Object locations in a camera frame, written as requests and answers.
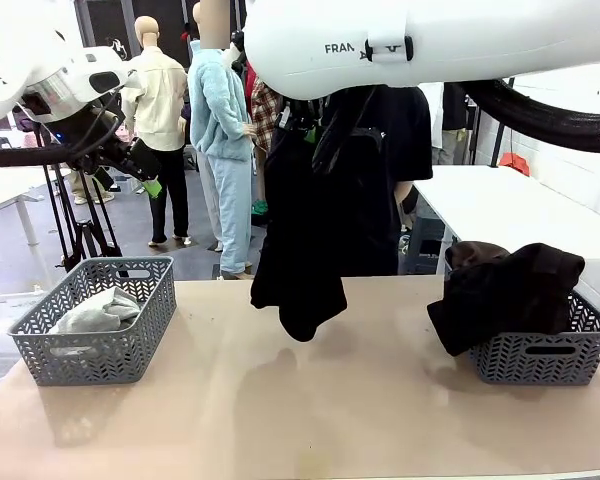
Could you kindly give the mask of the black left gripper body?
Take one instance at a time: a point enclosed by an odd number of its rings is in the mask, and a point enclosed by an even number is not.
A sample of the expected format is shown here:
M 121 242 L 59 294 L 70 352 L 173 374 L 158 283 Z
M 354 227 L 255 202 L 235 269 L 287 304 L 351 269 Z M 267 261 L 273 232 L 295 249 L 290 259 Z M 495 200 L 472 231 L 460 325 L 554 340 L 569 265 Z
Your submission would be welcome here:
M 73 145 L 71 167 L 89 175 L 93 175 L 100 167 L 112 167 L 139 181 L 146 181 L 149 179 L 149 162 L 143 158 L 143 148 L 144 144 L 138 138 L 130 142 L 109 138 L 100 146 L 94 143 Z

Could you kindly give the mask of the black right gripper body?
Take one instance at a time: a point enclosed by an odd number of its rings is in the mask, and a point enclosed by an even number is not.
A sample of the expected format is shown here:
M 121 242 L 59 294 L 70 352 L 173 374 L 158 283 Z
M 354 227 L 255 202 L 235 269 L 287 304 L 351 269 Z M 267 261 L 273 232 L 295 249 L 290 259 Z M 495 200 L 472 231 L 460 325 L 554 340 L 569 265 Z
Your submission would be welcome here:
M 295 100 L 283 98 L 278 114 L 278 127 L 286 131 L 310 131 L 319 126 L 324 99 Z

